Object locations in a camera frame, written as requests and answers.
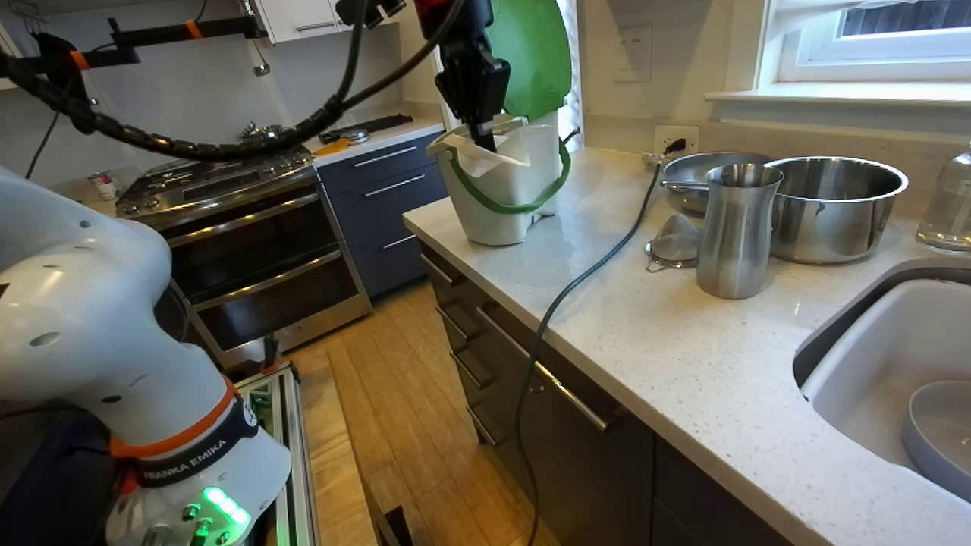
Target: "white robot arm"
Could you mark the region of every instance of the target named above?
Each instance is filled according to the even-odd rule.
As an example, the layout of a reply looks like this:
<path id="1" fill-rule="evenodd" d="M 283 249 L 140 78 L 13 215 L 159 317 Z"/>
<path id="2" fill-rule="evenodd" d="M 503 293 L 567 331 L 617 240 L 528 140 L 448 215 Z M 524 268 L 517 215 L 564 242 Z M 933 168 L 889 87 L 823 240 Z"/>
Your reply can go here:
<path id="1" fill-rule="evenodd" d="M 110 542 L 240 542 L 288 480 L 196 346 L 155 322 L 167 242 L 0 168 L 0 401 L 71 401 L 136 469 Z"/>

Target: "stainless steel bowl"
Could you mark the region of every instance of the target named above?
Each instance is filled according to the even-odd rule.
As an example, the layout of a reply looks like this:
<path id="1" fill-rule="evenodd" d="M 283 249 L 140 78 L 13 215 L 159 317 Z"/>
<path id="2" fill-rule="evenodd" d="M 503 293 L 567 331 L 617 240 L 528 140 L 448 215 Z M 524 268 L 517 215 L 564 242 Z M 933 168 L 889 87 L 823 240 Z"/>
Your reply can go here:
<path id="1" fill-rule="evenodd" d="M 780 158 L 771 251 L 805 265 L 848 265 L 873 256 L 893 201 L 908 176 L 865 158 L 805 156 Z"/>
<path id="2" fill-rule="evenodd" d="M 680 156 L 662 165 L 662 190 L 667 190 L 667 203 L 688 215 L 703 215 L 708 207 L 708 169 L 728 165 L 767 165 L 767 156 L 749 152 L 699 152 Z"/>

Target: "electrical outlet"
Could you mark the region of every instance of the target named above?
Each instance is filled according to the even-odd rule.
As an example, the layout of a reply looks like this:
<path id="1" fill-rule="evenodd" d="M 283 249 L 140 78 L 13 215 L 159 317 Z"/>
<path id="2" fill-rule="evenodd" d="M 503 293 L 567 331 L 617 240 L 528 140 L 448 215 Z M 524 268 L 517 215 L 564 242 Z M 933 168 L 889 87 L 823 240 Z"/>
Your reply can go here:
<path id="1" fill-rule="evenodd" d="M 654 158 L 699 152 L 699 129 L 695 125 L 659 125 L 651 152 L 654 152 Z"/>

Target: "dark gray cabinet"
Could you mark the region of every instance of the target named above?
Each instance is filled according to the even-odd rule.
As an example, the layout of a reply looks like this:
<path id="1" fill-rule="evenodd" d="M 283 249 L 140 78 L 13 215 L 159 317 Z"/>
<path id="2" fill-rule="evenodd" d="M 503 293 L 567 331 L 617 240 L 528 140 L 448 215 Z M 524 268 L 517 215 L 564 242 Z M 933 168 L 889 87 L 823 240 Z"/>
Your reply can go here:
<path id="1" fill-rule="evenodd" d="M 444 256 L 425 245 L 421 262 L 481 441 L 528 491 L 521 429 L 562 542 L 785 542 L 567 358 L 528 360 L 534 335 Z"/>
<path id="2" fill-rule="evenodd" d="M 433 138 L 315 169 L 371 297 L 425 275 L 404 214 L 447 195 L 437 165 L 425 152 Z"/>

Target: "window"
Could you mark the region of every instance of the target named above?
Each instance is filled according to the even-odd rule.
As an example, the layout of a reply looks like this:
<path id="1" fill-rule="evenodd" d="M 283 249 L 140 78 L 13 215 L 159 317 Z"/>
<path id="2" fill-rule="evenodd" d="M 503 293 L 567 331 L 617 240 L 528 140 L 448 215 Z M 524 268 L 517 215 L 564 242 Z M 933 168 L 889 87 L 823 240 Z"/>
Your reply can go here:
<path id="1" fill-rule="evenodd" d="M 764 85 L 969 85 L 971 5 L 777 0 L 764 53 Z"/>

